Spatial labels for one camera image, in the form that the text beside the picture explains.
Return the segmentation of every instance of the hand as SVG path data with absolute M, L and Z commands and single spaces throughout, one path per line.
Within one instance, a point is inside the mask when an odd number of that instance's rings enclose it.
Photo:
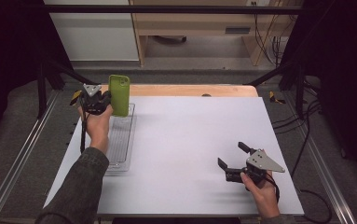
M 113 112 L 112 106 L 108 106 L 101 115 L 91 115 L 86 113 L 87 116 L 87 132 L 91 138 L 90 146 L 99 149 L 103 154 L 108 150 L 108 132 L 109 132 L 109 119 Z M 83 110 L 80 106 L 78 112 L 83 118 Z
M 271 218 L 280 215 L 280 209 L 277 205 L 277 198 L 274 186 L 266 180 L 263 180 L 257 185 L 254 184 L 253 180 L 246 175 L 241 173 L 242 183 L 245 187 L 253 194 L 254 201 L 256 202 L 257 211 L 261 218 Z

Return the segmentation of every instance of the white table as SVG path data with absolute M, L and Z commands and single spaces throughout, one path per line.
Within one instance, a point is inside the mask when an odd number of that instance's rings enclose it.
M 130 170 L 103 179 L 98 214 L 123 217 L 243 217 L 257 214 L 250 192 L 225 181 L 249 157 L 239 141 L 264 148 L 288 170 L 259 97 L 135 96 Z M 50 202 L 79 156 L 80 122 L 48 195 Z M 289 173 L 274 173 L 283 214 L 303 215 Z

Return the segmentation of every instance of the gray carpet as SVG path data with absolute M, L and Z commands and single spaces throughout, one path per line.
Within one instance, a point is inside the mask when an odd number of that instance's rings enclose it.
M 250 70 L 240 71 L 240 69 L 196 69 L 195 71 L 193 68 L 185 70 L 183 67 L 172 70 L 157 70 L 149 66 L 141 69 L 117 67 L 116 69 L 109 68 L 92 71 L 90 69 L 79 69 L 79 71 L 86 77 L 99 82 L 105 82 L 109 74 L 119 72 L 119 74 L 128 75 L 132 83 L 242 84 L 260 76 L 266 70 L 257 71 L 257 73 Z M 35 218 L 42 209 L 47 197 L 45 193 L 53 183 L 62 157 L 67 149 L 67 143 L 71 139 L 70 132 L 74 130 L 75 123 L 78 120 L 75 109 L 69 106 L 68 103 L 71 100 L 73 91 L 79 87 L 79 84 L 69 77 L 64 76 L 64 79 L 67 81 L 67 85 L 64 91 L 60 91 L 50 119 L 21 171 L 20 178 L 7 198 L 0 218 Z M 284 95 L 278 91 L 275 85 L 278 79 L 276 77 L 257 88 L 259 95 L 264 98 L 271 121 L 286 119 L 293 114 L 288 105 L 271 103 L 268 99 L 269 91 L 274 91 L 277 99 L 283 99 Z M 305 99 L 310 102 L 314 97 L 307 93 Z M 0 185 L 35 123 L 37 107 L 35 82 L 17 88 L 9 95 L 8 109 L 0 123 Z M 310 117 L 310 127 L 311 136 L 322 152 L 323 158 L 331 169 L 350 210 L 357 220 L 356 162 L 341 158 L 338 142 L 322 114 L 315 113 Z M 303 138 L 298 129 L 294 129 L 289 133 L 277 134 L 277 138 L 285 161 L 288 167 L 292 169 L 298 150 L 303 143 Z M 304 152 L 297 167 L 294 182 L 300 189 L 308 189 L 319 193 L 331 204 L 307 151 Z M 317 220 L 326 218 L 327 211 L 320 200 L 306 193 L 300 194 L 299 197 L 308 217 Z M 296 217 L 296 220 L 300 223 L 310 223 L 302 217 Z M 254 220 L 243 220 L 242 222 L 255 223 Z M 339 223 L 334 210 L 332 223 Z

